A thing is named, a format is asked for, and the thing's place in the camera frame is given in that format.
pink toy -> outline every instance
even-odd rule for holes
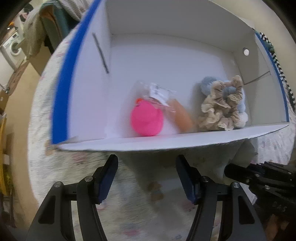
[[[131,112],[131,126],[141,136],[155,136],[163,128],[163,113],[149,101],[140,100]]]

round hole in box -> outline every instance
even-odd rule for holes
[[[250,51],[247,48],[243,48],[242,52],[245,56],[248,56],[250,54]]]

metal bolt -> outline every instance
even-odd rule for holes
[[[209,178],[207,176],[202,176],[202,181],[204,183],[207,183],[209,181]]]
[[[55,188],[59,188],[61,185],[62,185],[62,182],[56,182],[56,183],[54,184],[54,187],[55,187]]]
[[[239,183],[234,182],[234,183],[232,183],[232,186],[233,186],[234,188],[239,188]]]
[[[87,176],[87,177],[84,178],[84,180],[86,182],[91,182],[93,180],[93,177],[92,176]]]

black and white checkered fabric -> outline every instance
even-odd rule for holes
[[[262,40],[264,40],[265,42],[269,43],[273,47],[272,43],[268,40],[268,38],[265,36],[264,33],[260,33],[260,38]],[[281,68],[281,65],[279,64],[279,61],[278,61],[278,59],[276,57],[275,51],[273,51],[273,52],[269,51],[269,52],[270,52],[270,54],[272,56],[272,59],[273,59],[275,65],[276,65],[277,69],[278,69],[281,81],[287,85],[289,101],[290,101],[290,104],[291,104],[291,106],[293,108],[293,111],[295,111],[296,101],[295,101],[293,91],[291,90],[291,88],[290,88],[290,86],[289,86],[289,84],[287,82],[287,79],[286,79],[286,77],[284,75],[284,72],[283,72],[283,70]]]

white box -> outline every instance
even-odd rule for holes
[[[137,81],[175,90],[196,119],[205,99],[200,81],[237,74],[245,84],[245,128],[178,134],[165,120],[158,136],[138,137],[130,126]],[[189,148],[258,137],[288,121],[284,88],[268,50],[224,8],[208,0],[94,0],[61,69],[52,142],[65,150]]]

